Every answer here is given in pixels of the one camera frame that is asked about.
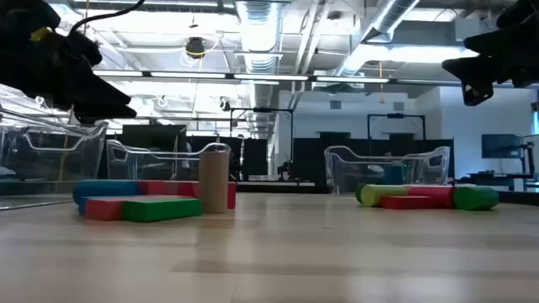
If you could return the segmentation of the background desk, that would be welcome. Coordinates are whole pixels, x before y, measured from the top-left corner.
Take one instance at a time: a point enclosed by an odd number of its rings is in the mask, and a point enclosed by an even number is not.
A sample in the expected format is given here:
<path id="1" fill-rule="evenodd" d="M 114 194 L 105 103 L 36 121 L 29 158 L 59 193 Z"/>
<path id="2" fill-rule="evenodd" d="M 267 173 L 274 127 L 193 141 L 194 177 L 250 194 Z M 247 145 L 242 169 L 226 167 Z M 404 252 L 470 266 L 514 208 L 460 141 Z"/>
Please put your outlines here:
<path id="1" fill-rule="evenodd" d="M 494 171 L 484 171 L 479 173 L 470 173 L 467 177 L 468 183 L 485 186 L 504 186 L 509 191 L 515 190 L 515 181 L 521 179 L 524 183 L 532 180 L 533 174 L 529 173 L 496 173 Z"/>

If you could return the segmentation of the small background robot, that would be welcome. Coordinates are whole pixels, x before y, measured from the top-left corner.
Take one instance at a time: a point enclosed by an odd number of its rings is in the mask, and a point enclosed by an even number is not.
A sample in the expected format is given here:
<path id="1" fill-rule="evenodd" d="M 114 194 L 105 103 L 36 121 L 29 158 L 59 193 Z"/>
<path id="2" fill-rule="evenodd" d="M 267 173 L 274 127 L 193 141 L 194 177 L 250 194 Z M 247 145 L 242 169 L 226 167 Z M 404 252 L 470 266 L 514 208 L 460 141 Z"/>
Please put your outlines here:
<path id="1" fill-rule="evenodd" d="M 286 160 L 280 166 L 278 166 L 277 173 L 281 182 L 296 180 L 292 160 Z"/>

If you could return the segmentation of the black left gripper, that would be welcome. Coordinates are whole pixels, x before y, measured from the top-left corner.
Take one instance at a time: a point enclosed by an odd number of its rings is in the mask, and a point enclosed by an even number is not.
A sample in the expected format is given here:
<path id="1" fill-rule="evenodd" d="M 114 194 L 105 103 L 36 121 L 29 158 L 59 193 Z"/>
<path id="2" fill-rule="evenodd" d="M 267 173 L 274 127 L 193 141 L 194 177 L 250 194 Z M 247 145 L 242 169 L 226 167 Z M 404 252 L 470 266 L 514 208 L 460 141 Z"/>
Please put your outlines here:
<path id="1" fill-rule="evenodd" d="M 89 106 L 74 109 L 81 124 L 135 118 L 125 106 L 131 98 L 93 73 L 97 46 L 78 33 L 58 34 L 60 22 L 44 0 L 0 0 L 0 83 L 31 98 Z"/>

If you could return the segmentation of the blue wooden cylinder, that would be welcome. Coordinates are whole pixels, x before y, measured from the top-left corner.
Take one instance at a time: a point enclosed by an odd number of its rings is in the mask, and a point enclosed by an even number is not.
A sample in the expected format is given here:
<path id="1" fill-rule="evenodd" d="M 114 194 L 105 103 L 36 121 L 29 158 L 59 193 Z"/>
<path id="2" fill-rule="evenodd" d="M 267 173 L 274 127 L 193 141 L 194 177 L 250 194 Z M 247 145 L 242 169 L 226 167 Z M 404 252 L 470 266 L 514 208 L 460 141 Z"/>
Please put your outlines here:
<path id="1" fill-rule="evenodd" d="M 88 197 L 139 195 L 141 189 L 136 181 L 130 180 L 84 180 L 77 183 L 72 197 L 77 205 L 84 204 Z"/>

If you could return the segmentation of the yellow-green wooden cylinder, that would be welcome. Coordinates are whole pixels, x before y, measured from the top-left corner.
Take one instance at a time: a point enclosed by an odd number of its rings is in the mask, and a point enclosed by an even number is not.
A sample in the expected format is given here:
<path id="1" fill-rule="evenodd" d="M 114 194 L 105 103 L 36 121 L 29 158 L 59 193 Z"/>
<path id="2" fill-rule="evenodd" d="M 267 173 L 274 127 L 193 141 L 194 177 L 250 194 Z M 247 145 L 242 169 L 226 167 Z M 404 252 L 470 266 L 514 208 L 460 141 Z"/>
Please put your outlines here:
<path id="1" fill-rule="evenodd" d="M 375 185 L 366 184 L 359 192 L 359 201 L 365 207 L 378 207 L 382 197 L 406 196 L 408 189 L 402 185 Z"/>

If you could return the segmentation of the long ceiling light bar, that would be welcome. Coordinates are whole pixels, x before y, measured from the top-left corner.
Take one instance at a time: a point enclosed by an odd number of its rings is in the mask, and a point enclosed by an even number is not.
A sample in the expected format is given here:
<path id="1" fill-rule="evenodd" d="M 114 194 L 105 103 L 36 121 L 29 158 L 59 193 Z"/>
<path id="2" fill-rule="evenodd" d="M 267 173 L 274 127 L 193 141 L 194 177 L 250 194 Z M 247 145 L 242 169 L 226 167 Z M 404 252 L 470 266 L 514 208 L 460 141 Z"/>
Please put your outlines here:
<path id="1" fill-rule="evenodd" d="M 461 83 L 453 80 L 428 80 L 394 77 L 336 77 L 316 75 L 277 75 L 277 74 L 242 74 L 220 72 L 155 72 L 155 71 L 127 71 L 127 70 L 94 70 L 95 75 L 119 81 L 122 79 L 161 79 L 172 81 L 173 79 L 195 80 L 245 80 L 245 81 L 269 81 L 269 82 L 326 82 L 326 83 L 354 83 L 354 84 L 389 84 L 389 85 L 414 85 L 414 86 L 440 86 L 460 87 Z"/>

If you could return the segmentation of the natural wooden cylinder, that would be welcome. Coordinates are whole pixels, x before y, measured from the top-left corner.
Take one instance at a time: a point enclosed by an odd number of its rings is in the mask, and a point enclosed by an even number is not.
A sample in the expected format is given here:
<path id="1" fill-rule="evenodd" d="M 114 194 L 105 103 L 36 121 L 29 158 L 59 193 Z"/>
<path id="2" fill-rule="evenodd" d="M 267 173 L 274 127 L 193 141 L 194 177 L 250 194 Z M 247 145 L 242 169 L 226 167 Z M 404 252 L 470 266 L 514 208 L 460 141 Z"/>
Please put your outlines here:
<path id="1" fill-rule="evenodd" d="M 227 211 L 228 151 L 205 151 L 200 154 L 199 196 L 203 214 Z"/>

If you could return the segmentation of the black display panel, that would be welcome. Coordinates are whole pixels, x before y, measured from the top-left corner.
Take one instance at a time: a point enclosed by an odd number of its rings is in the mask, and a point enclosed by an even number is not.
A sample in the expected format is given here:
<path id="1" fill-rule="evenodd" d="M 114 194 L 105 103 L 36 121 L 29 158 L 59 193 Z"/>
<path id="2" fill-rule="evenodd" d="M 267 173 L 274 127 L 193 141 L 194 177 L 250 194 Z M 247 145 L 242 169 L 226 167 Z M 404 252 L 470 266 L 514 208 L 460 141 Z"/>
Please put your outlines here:
<path id="1" fill-rule="evenodd" d="M 124 125 L 119 141 L 125 146 L 185 152 L 185 125 Z"/>

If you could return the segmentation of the clear plastic bin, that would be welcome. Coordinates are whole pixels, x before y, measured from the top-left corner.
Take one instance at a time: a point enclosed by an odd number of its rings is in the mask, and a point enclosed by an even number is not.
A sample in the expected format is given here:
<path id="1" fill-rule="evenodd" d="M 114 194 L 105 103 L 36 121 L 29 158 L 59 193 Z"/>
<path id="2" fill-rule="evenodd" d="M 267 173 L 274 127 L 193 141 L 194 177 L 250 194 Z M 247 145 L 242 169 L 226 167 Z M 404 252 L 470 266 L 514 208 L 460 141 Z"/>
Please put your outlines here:
<path id="1" fill-rule="evenodd" d="M 0 85 L 0 211 L 70 201 L 98 177 L 107 126 L 80 125 L 70 109 Z"/>
<path id="2" fill-rule="evenodd" d="M 212 142 L 200 151 L 158 151 L 107 140 L 106 150 L 110 179 L 197 181 L 200 155 L 230 153 L 231 147 Z"/>
<path id="3" fill-rule="evenodd" d="M 451 149 L 405 156 L 360 156 L 347 146 L 324 151 L 327 184 L 337 195 L 353 194 L 360 184 L 444 185 L 447 183 Z"/>

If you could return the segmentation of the blue wooden plank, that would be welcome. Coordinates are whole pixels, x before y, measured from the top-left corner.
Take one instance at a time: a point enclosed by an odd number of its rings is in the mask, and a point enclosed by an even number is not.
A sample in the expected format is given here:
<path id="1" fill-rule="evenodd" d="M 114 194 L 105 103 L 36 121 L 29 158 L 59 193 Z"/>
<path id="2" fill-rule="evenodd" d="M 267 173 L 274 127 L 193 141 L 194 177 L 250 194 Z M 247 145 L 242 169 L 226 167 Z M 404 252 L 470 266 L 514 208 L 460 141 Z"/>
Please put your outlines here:
<path id="1" fill-rule="evenodd" d="M 106 220 L 114 220 L 120 215 L 121 203 L 128 196 L 75 196 L 74 202 L 77 205 L 77 211 L 81 216 L 104 217 Z"/>

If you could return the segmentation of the thick green wooden block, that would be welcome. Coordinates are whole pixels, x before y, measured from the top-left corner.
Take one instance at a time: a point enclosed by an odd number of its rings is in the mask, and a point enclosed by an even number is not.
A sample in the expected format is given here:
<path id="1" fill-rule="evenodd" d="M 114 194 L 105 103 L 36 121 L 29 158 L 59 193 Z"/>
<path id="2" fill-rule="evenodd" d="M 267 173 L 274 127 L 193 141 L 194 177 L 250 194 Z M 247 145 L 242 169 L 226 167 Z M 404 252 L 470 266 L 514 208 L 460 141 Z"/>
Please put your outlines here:
<path id="1" fill-rule="evenodd" d="M 201 215 L 198 199 L 171 198 L 126 200 L 121 206 L 121 219 L 133 222 L 154 222 Z"/>

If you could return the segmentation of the red wooden block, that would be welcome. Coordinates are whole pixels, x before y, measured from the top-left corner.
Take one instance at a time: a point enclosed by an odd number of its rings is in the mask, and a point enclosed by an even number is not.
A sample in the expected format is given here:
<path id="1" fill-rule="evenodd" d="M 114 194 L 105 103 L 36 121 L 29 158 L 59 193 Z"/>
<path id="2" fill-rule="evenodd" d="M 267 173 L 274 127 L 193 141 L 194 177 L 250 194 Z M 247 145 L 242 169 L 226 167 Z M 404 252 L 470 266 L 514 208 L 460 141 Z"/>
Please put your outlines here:
<path id="1" fill-rule="evenodd" d="M 147 195 L 178 195 L 198 198 L 198 183 L 192 181 L 141 180 L 138 186 Z"/>

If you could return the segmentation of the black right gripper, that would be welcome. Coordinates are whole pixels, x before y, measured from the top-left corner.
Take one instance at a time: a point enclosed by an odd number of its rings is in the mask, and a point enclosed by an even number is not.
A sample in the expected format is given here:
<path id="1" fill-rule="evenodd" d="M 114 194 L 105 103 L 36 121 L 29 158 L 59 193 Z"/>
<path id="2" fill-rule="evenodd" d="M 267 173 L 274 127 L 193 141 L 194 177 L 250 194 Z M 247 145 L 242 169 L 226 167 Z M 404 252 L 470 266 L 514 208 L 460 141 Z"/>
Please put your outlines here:
<path id="1" fill-rule="evenodd" d="M 482 55 L 447 59 L 442 68 L 462 82 L 503 83 L 511 79 L 515 87 L 539 82 L 539 0 L 517 0 L 500 14 L 496 25 L 500 30 L 464 40 L 467 49 Z M 508 55 L 509 66 L 484 55 Z"/>

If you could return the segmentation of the black monitor stand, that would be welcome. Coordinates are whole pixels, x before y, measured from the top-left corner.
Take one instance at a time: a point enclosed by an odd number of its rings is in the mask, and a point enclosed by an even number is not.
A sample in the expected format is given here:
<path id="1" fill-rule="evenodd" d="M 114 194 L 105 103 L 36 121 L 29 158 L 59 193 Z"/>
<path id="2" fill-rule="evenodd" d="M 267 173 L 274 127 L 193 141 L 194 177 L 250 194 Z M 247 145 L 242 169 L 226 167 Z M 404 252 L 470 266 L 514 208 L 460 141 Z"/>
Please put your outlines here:
<path id="1" fill-rule="evenodd" d="M 522 166 L 523 173 L 533 176 L 536 171 L 536 166 L 533 157 L 533 150 L 535 143 L 528 141 L 522 145 L 523 157 L 522 157 Z"/>

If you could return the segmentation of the black gantry frame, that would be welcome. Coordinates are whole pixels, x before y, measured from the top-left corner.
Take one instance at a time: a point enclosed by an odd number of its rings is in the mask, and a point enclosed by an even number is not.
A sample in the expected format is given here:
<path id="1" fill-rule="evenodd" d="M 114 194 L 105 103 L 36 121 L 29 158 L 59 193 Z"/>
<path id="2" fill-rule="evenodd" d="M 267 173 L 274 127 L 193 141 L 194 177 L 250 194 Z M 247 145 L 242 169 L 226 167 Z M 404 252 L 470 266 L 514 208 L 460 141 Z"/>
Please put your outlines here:
<path id="1" fill-rule="evenodd" d="M 229 117 L 230 135 L 232 135 L 236 122 L 249 112 L 258 115 L 273 115 L 274 129 L 266 131 L 265 134 L 270 136 L 268 139 L 268 151 L 273 153 L 275 172 L 278 175 L 277 167 L 286 160 L 293 161 L 294 159 L 294 110 L 269 107 L 231 108 Z"/>
<path id="2" fill-rule="evenodd" d="M 421 119 L 421 126 L 420 129 L 422 130 L 422 140 L 426 140 L 426 117 L 425 115 L 421 114 L 402 114 L 402 113 L 390 113 L 390 114 L 368 114 L 367 115 L 367 122 L 366 122 L 366 129 L 367 129 L 367 139 L 370 141 L 372 139 L 371 136 L 371 119 L 373 117 L 385 117 L 387 119 L 404 119 L 404 118 L 410 118 L 410 119 Z"/>

